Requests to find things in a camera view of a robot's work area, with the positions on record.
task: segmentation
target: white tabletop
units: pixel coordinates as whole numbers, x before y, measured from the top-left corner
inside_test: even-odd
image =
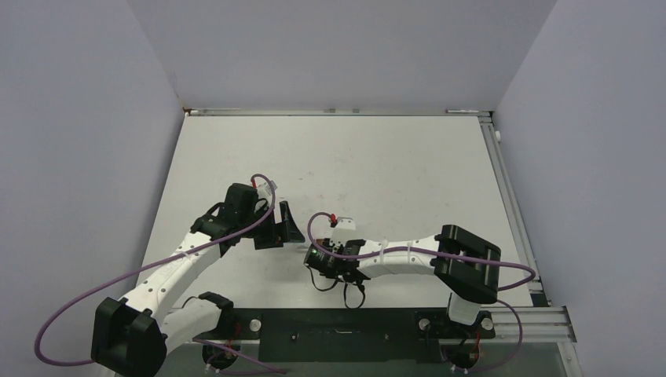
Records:
[[[277,183],[278,200],[288,200],[303,234],[320,210],[354,218],[370,240],[413,240],[456,224],[499,246],[503,261],[519,262],[476,117],[224,116],[185,118],[144,264],[171,254],[196,218],[253,173]],[[313,227],[317,238],[330,231],[325,219]],[[213,291],[241,308],[344,307],[341,284],[325,293],[312,287],[307,245],[255,251],[242,240],[177,306]],[[523,276],[501,269],[499,283]],[[365,285],[364,307],[443,307],[450,293],[435,276],[381,276]],[[499,297],[532,305],[525,285]],[[350,305],[357,299],[350,290]]]

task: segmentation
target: table surface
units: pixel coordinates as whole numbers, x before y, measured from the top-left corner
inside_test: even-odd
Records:
[[[456,224],[520,262],[488,151],[471,116],[187,117],[178,139],[144,264],[170,255],[193,221],[234,182],[262,173],[277,183],[300,230],[327,211],[352,217],[363,238],[413,240]],[[317,238],[330,235],[316,221]],[[341,308],[342,285],[316,291],[303,259],[307,243],[256,251],[242,240],[189,287],[176,306],[213,291],[244,308]],[[149,272],[141,274],[142,281]],[[500,285],[524,276],[501,269]],[[330,280],[316,276],[320,287]],[[451,292],[434,276],[381,276],[364,307],[442,307]],[[499,297],[532,306],[525,285]],[[349,304],[360,299],[349,291]]]

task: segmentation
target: white table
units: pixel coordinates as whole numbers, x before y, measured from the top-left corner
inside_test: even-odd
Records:
[[[234,182],[262,173],[289,201],[300,230],[324,210],[354,218],[363,238],[410,240],[456,224],[519,262],[478,119],[471,116],[190,116],[185,118],[144,264],[174,251],[193,221]],[[330,234],[322,219],[314,236]],[[321,293],[303,266],[307,243],[255,251],[242,240],[177,302],[205,291],[243,308],[341,308],[342,285]],[[142,281],[148,272],[143,273]],[[524,273],[501,269],[500,285]],[[326,287],[330,281],[317,276]],[[434,276],[382,276],[364,307],[443,307],[450,290]],[[499,297],[532,306],[522,287]],[[358,300],[349,292],[349,303]]]

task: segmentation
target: gray wall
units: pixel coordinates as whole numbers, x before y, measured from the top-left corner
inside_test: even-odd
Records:
[[[191,108],[494,109],[555,0],[129,0]]]
[[[0,5],[0,375],[84,376],[32,353],[68,299],[141,263],[182,110],[123,0]],[[46,334],[90,357],[96,305]]]
[[[663,375],[666,2],[559,0],[495,121],[586,375]]]

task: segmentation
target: robotic arm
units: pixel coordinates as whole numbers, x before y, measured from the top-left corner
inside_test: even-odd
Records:
[[[231,185],[225,201],[194,221],[172,256],[245,229],[269,210],[271,191],[268,183],[257,188]],[[153,376],[171,350],[225,323],[233,304],[210,292],[189,300],[183,310],[168,312],[199,274],[241,237],[253,239],[255,249],[305,242],[286,201],[280,203],[280,212],[279,224],[270,214],[249,232],[160,266],[120,300],[106,298],[95,312],[92,359],[126,377]]]
[[[458,262],[410,250],[414,247],[487,261],[500,260],[497,246],[457,225],[444,225],[440,234],[420,240],[398,242],[359,239],[352,218],[332,218],[331,227],[331,237],[318,240],[319,245],[311,246],[305,259],[306,266],[327,278],[360,286],[364,280],[388,274],[435,275],[453,291],[447,306],[449,319],[467,326],[478,321],[482,304],[497,301],[499,266]],[[317,246],[355,259],[334,258]],[[404,251],[383,254],[384,250],[396,247]],[[368,254],[375,256],[364,258]]]

